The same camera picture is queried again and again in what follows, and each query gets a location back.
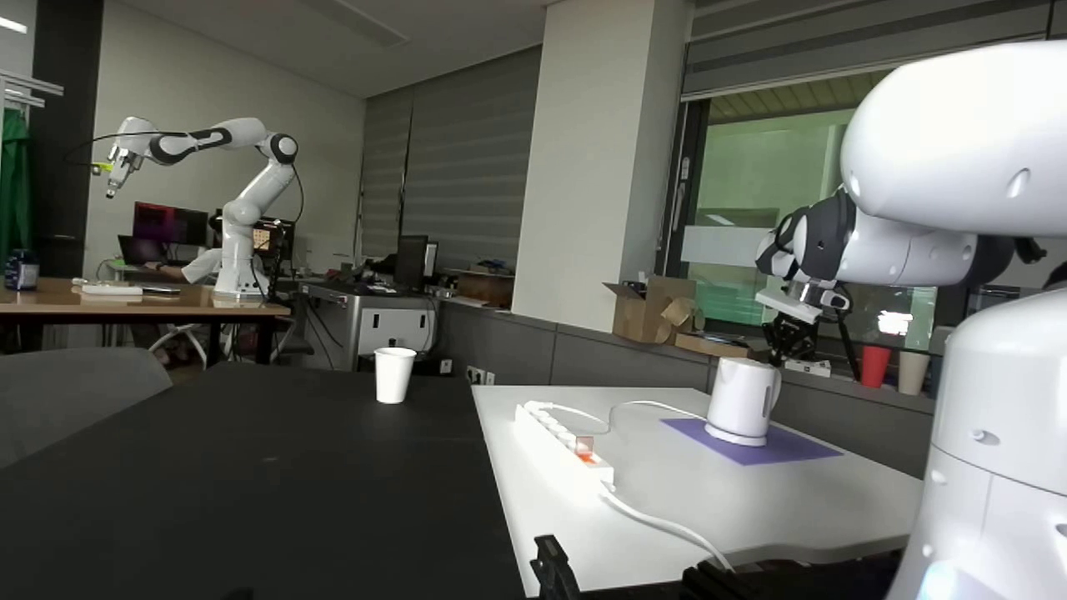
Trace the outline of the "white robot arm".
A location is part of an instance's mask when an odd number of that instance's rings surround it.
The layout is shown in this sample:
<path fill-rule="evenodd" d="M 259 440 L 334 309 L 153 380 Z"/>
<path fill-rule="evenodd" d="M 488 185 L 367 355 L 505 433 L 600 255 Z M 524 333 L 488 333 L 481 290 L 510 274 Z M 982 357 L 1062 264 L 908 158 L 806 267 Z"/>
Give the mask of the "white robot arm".
<path fill-rule="evenodd" d="M 890 72 L 857 107 L 840 186 L 778 224 L 767 304 L 818 319 L 840 285 L 988 285 L 1067 234 L 1067 39 Z M 920 513 L 888 600 L 1067 600 L 1067 288 L 944 340 Z"/>

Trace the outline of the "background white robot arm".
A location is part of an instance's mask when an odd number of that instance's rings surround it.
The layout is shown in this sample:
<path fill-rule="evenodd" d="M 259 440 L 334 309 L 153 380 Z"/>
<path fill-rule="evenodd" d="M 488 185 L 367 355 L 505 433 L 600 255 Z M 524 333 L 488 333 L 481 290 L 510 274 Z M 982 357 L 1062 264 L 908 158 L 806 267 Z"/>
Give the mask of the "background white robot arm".
<path fill-rule="evenodd" d="M 150 122 L 126 116 L 112 135 L 112 146 L 89 168 L 103 179 L 108 197 L 126 185 L 143 164 L 173 168 L 200 152 L 258 152 L 259 174 L 220 208 L 220 247 L 202 252 L 183 267 L 183 282 L 212 278 L 212 293 L 224 300 L 264 300 L 271 278 L 254 264 L 254 226 L 267 208 L 292 185 L 295 140 L 273 135 L 259 116 L 229 116 L 202 130 L 161 130 Z"/>

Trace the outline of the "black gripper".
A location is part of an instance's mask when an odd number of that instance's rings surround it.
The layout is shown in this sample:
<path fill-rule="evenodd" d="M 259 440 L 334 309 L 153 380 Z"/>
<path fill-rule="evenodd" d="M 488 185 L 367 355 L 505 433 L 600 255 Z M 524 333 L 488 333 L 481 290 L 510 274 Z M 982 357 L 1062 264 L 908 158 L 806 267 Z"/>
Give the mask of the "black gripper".
<path fill-rule="evenodd" d="M 770 346 L 770 360 L 783 366 L 788 360 L 812 360 L 818 357 L 818 328 L 793 319 L 788 315 L 778 315 L 764 328 L 764 340 Z"/>

